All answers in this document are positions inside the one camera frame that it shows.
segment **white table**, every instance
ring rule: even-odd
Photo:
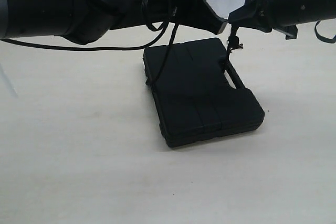
[[[331,35],[332,25],[321,33]],[[177,150],[160,134],[141,51],[1,43],[0,223],[335,223],[335,45],[319,42],[313,24],[293,41],[277,32],[239,35],[245,49],[232,62],[264,108],[264,124]],[[94,45],[154,36],[125,29]],[[208,37],[182,27],[176,41]]]

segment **white surface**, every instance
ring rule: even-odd
[[[323,34],[335,30],[321,25]],[[0,44],[18,95],[0,79],[0,223],[335,223],[335,45],[317,41],[313,25],[294,41],[239,35],[245,49],[232,61],[265,109],[264,124],[178,150],[160,135],[141,51]],[[96,45],[153,36],[126,29]],[[181,28],[177,41],[207,37]]]

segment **black cylinder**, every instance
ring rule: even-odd
[[[0,38],[64,35],[74,0],[0,0]]]
[[[336,18],[336,0],[268,0],[267,16],[273,27]]]

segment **black case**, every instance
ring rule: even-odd
[[[147,77],[155,78],[166,46],[147,48]],[[169,147],[178,147],[259,128],[265,113],[229,64],[235,89],[223,74],[219,60],[226,49],[217,39],[174,44],[160,79],[150,85],[160,119],[161,133]]]

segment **black plastic case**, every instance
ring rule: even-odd
[[[144,51],[145,72],[157,75],[166,46]],[[226,49],[217,39],[174,44],[160,79],[150,85],[160,119],[161,133],[169,147],[178,147],[256,130],[265,113],[253,93],[231,68],[231,87],[218,63]]]

